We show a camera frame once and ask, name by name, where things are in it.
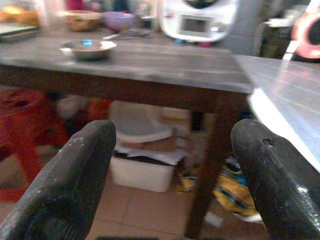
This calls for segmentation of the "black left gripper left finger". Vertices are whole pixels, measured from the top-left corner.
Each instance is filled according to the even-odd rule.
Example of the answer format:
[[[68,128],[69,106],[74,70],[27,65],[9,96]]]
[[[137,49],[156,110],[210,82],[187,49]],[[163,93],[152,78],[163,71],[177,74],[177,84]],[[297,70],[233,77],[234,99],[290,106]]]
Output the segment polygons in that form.
[[[110,120],[75,133],[43,167],[0,226],[3,240],[84,240],[116,144]]]

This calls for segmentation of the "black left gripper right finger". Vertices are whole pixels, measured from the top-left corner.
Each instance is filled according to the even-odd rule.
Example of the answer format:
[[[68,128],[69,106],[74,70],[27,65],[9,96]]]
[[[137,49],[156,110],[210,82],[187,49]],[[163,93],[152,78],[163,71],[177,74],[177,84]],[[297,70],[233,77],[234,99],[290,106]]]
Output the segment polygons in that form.
[[[318,240],[318,171],[287,139],[256,120],[236,123],[231,143],[271,239]]]

